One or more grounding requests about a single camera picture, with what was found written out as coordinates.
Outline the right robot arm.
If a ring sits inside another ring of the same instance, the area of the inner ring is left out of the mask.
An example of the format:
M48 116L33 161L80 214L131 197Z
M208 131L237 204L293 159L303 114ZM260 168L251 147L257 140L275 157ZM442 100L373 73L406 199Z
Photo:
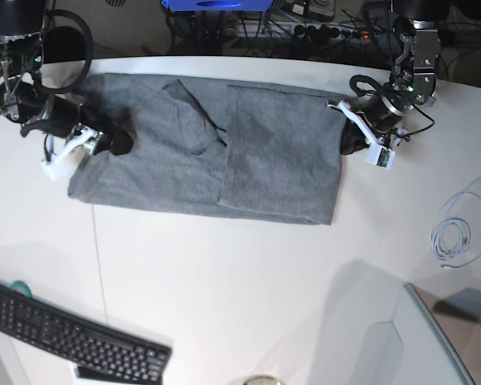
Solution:
M47 58L64 54L83 61L75 79L62 87L48 87L42 80ZM91 29L76 13L49 9L44 1L0 1L0 117L20 127L20 134L44 134L48 162L57 156L53 140L65 150L82 147L90 155L129 153L132 135L99 114L71 93L86 79L94 54Z

